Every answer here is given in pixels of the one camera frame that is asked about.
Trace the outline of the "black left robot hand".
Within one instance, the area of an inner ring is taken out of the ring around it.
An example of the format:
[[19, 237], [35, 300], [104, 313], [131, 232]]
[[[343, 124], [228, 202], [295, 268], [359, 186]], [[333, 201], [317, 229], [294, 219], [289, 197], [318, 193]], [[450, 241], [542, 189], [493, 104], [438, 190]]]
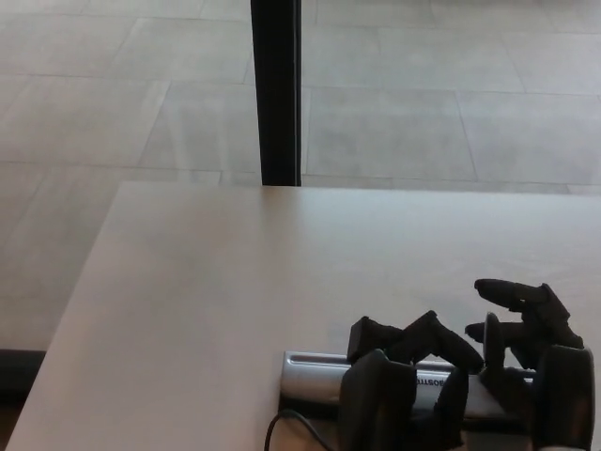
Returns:
[[[453, 365], [431, 410], [413, 413], [416, 365], [435, 355]], [[362, 317], [350, 329], [339, 396], [338, 441], [343, 450], [454, 450], [461, 428], [469, 377], [484, 360], [464, 338], [428, 311], [404, 329]]]

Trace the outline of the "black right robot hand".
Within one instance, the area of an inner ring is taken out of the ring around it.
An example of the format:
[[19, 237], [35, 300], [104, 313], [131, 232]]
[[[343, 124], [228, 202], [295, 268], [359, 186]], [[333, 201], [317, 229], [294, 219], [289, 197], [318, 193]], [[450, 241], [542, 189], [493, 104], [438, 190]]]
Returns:
[[595, 423], [592, 352], [569, 325], [570, 314], [547, 284], [499, 279], [474, 283], [481, 298], [518, 313], [501, 322], [493, 313], [466, 334], [482, 344], [481, 384], [522, 420], [535, 450], [589, 450]]

